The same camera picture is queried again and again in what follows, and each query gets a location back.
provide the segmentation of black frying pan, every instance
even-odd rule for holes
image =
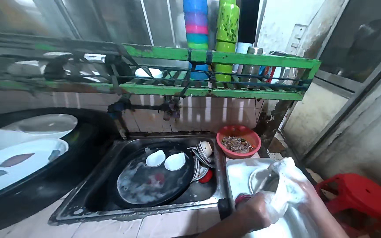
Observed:
[[[146,157],[162,149],[166,158],[183,152],[185,164],[176,171],[145,164]],[[108,193],[121,208],[144,208],[165,205],[178,198],[190,185],[195,170],[193,155],[183,144],[153,143],[121,159],[109,177]]]

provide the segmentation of human hand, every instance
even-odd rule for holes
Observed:
[[[239,206],[237,213],[250,230],[260,230],[271,225],[264,194],[256,193],[245,204]]]
[[[323,201],[321,200],[314,186],[309,181],[298,181],[298,180],[292,180],[292,181],[297,183],[301,187],[301,189],[305,192],[307,200],[308,200],[306,203],[306,206],[309,210],[311,211],[319,210],[319,209],[323,210],[325,208]]]

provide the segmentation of stainless steel sink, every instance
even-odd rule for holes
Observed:
[[[107,179],[115,165],[137,149],[162,141],[180,142],[188,147],[195,146],[200,141],[209,141],[213,147],[212,158],[215,163],[211,181],[205,184],[192,182],[180,197],[168,205],[126,209],[110,201],[107,193]],[[130,221],[153,214],[215,207],[219,199],[226,198],[228,194],[225,164],[226,158],[215,141],[215,134],[135,136],[128,141],[115,141],[98,166],[73,189],[51,216],[50,224],[60,225],[105,219]]]

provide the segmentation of green bottle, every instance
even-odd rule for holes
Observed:
[[[236,0],[220,1],[219,16],[217,19],[217,43],[216,51],[235,52],[237,42],[237,31],[239,27],[240,9],[236,5]],[[216,72],[232,73],[232,65],[217,64]],[[232,80],[230,75],[216,74],[217,81],[229,82]]]

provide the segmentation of dish rack bars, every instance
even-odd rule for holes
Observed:
[[[139,95],[166,95],[166,96],[195,96],[195,97],[232,97],[273,100],[302,100],[310,86],[315,73],[320,67],[320,61],[296,56],[250,55],[240,53],[217,52],[211,50],[190,50],[160,46],[122,44],[123,47],[112,42],[82,41],[71,39],[57,39],[31,35],[17,35],[0,33],[0,57],[15,58],[16,60],[48,60],[43,56],[47,52],[71,52],[72,54],[102,54],[116,56],[132,56],[134,58],[153,58],[177,61],[189,61],[192,64],[209,64],[211,69],[216,63],[246,64],[272,67],[289,67],[303,69],[299,78],[273,78],[291,81],[291,84],[262,83],[263,76],[247,74],[218,73],[213,70],[199,71],[180,67],[162,67],[149,65],[132,65],[130,67],[148,66],[162,71],[162,78],[135,77],[125,83],[118,83],[113,78],[131,78],[119,75],[114,70],[109,83],[74,82],[71,76],[57,80],[31,80],[43,78],[43,75],[12,75],[0,72],[1,90],[38,90],[60,92],[87,92],[87,93],[117,93]],[[190,79],[190,72],[204,72],[206,80]],[[226,74],[232,77],[230,82],[215,81],[216,74]],[[101,75],[81,75],[81,77],[104,77]],[[239,78],[257,77],[258,83],[240,82]]]

